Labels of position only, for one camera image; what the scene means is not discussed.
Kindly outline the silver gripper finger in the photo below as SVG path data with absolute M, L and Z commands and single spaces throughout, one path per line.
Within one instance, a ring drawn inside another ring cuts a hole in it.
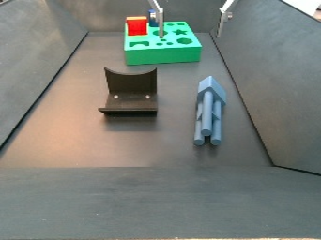
M 162 38 L 165 36 L 164 32 L 164 9 L 160 7 L 157 0 L 149 0 L 150 9 L 156 10 L 157 21 L 158 21 L 158 36 Z
M 228 22 L 233 17 L 232 9 L 233 9 L 235 5 L 237 4 L 237 2 L 239 2 L 239 0 L 227 0 L 224 6 L 220 8 L 221 17 L 220 17 L 217 34 L 216 34 L 217 38 L 220 38 L 223 35 L 225 22 Z

